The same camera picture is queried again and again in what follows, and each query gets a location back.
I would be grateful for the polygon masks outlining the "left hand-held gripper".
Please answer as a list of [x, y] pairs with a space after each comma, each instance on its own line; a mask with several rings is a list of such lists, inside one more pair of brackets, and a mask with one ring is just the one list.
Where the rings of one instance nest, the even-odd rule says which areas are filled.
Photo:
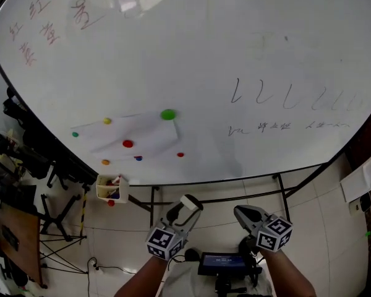
[[165, 208], [147, 236], [145, 244], [149, 254], [170, 260], [184, 248], [188, 234], [199, 220], [202, 211], [198, 209], [183, 222], [174, 223], [183, 208], [184, 204], [180, 200]]

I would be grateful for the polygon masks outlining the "person's left forearm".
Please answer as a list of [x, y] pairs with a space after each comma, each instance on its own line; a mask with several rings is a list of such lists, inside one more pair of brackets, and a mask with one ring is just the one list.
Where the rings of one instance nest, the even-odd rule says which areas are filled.
[[156, 297], [169, 262], [151, 257], [114, 297]]

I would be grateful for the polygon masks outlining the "person's right forearm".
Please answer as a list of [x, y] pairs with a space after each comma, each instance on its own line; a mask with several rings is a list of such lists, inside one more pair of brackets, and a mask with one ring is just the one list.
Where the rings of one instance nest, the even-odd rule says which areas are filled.
[[265, 258], [276, 297], [317, 297], [312, 284], [283, 251], [260, 249]]

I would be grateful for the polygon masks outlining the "black phone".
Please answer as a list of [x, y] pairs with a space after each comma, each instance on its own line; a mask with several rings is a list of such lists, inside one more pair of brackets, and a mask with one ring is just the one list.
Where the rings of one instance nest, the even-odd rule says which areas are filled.
[[1, 231], [2, 231], [2, 235], [3, 235], [4, 239], [9, 243], [9, 245], [15, 251], [18, 251], [19, 250], [19, 240], [15, 236], [15, 234], [13, 234], [13, 232], [11, 231], [11, 229], [9, 227], [3, 225], [1, 227]]

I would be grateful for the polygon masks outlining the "brown wooden desk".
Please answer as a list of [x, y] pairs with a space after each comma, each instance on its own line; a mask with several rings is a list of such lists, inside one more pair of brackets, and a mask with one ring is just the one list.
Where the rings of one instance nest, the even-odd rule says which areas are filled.
[[[11, 229], [19, 240], [15, 251], [4, 239], [1, 227]], [[5, 257], [35, 283], [42, 286], [43, 277], [40, 262], [40, 218], [7, 204], [0, 208], [0, 248]]]

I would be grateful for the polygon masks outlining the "white power strip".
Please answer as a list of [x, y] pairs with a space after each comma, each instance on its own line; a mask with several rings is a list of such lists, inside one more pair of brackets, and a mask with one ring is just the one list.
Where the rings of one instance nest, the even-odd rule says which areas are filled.
[[95, 272], [99, 273], [99, 274], [103, 274], [103, 269], [101, 268], [101, 266], [98, 264], [98, 261], [96, 259], [96, 257], [92, 257], [90, 258], [90, 260], [88, 261], [88, 265], [91, 267], [91, 269], [93, 269]]

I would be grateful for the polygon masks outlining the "white whiteboard eraser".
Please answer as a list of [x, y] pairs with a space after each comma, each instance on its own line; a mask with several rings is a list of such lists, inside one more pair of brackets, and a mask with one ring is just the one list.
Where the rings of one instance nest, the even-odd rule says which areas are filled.
[[181, 197], [180, 201], [190, 211], [196, 212], [203, 210], [203, 204], [192, 195], [185, 194]]

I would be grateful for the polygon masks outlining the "white paper sheet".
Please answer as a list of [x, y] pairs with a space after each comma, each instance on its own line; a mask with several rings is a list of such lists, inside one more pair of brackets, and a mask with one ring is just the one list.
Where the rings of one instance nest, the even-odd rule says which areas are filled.
[[[82, 147], [99, 160], [152, 157], [170, 149], [179, 140], [174, 121], [165, 121], [156, 112], [112, 117], [111, 120], [111, 124], [98, 121], [72, 128], [79, 134]], [[134, 146], [125, 148], [123, 140], [132, 140]]]

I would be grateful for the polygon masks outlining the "white black wall device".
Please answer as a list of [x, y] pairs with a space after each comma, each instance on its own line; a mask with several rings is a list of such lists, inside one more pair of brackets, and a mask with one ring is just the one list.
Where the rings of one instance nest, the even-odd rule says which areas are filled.
[[366, 193], [349, 203], [349, 213], [355, 216], [359, 213], [365, 213], [371, 206], [371, 197]]

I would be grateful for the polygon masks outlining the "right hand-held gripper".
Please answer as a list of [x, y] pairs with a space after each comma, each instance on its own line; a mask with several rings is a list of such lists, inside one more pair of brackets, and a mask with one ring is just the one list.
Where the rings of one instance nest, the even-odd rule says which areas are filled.
[[262, 208], [251, 205], [235, 206], [234, 215], [249, 233], [246, 244], [253, 251], [265, 249], [278, 252], [290, 240], [293, 225], [283, 217], [270, 216]]

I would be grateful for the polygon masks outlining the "white marker holder box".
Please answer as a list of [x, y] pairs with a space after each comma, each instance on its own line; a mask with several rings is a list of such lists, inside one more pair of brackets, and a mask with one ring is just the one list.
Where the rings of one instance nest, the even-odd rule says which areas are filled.
[[99, 174], [96, 179], [96, 195], [99, 199], [112, 203], [127, 203], [129, 182], [121, 174]]

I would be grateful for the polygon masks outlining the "white water dispenser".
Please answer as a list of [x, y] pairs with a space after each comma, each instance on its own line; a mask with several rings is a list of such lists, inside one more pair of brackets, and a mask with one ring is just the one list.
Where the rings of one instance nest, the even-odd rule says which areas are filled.
[[371, 157], [340, 181], [346, 203], [371, 191]]

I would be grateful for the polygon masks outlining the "white whiteboard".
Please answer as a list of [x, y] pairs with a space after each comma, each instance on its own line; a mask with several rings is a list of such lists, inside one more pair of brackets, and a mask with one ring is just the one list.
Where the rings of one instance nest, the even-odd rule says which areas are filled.
[[[371, 114], [371, 0], [4, 0], [0, 71], [97, 173], [151, 185], [296, 170], [331, 160]], [[165, 109], [179, 140], [142, 161], [103, 165], [72, 136]]]

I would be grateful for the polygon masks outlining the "yellow black hazard tape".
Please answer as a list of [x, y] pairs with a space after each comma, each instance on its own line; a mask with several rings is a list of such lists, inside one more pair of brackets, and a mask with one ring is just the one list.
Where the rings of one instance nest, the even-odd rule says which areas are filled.
[[87, 193], [90, 190], [89, 186], [86, 184], [82, 185], [82, 188], [84, 190], [83, 192], [83, 202], [82, 202], [82, 214], [81, 214], [81, 221], [80, 221], [80, 234], [79, 236], [83, 237], [83, 225], [84, 225], [84, 219], [85, 219], [85, 208], [87, 203]]

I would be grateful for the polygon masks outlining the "black office chair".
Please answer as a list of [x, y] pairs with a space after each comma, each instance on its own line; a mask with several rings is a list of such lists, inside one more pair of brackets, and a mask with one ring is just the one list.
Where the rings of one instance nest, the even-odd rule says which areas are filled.
[[69, 180], [83, 186], [93, 184], [93, 176], [66, 152], [53, 136], [37, 129], [27, 129], [23, 134], [23, 164], [34, 178], [49, 177], [47, 186], [53, 186], [53, 178], [57, 177], [61, 187], [68, 186], [64, 181]]
[[23, 174], [23, 161], [16, 151], [17, 144], [0, 134], [0, 178], [19, 180]]

